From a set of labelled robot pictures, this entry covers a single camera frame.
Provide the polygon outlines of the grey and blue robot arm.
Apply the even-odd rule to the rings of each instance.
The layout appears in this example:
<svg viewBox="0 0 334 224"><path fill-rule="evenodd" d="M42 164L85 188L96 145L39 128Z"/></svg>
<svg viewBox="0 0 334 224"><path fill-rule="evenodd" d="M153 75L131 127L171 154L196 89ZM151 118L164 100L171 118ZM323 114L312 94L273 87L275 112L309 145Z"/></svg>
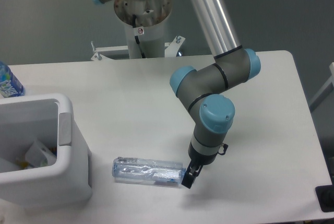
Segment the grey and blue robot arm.
<svg viewBox="0 0 334 224"><path fill-rule="evenodd" d="M171 0L93 1L114 3L115 14L125 27L130 58L165 56L163 24L171 13ZM214 63L201 70L181 67L170 78L174 94L195 122L188 149L190 163L182 179L187 188L220 153L233 123L235 107L223 92L254 78L261 69L256 53L238 40L223 0L191 1Z"/></svg>

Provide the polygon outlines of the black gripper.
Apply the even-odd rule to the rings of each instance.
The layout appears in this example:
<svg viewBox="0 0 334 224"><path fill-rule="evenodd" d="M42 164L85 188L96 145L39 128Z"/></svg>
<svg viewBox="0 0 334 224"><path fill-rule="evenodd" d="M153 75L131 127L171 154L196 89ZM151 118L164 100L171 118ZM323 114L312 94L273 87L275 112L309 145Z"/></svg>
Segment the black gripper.
<svg viewBox="0 0 334 224"><path fill-rule="evenodd" d="M190 164L185 171L181 184L190 189L201 172L201 166L213 163L217 153L213 155L203 155L197 152L193 147L189 147L188 155L190 157Z"/></svg>

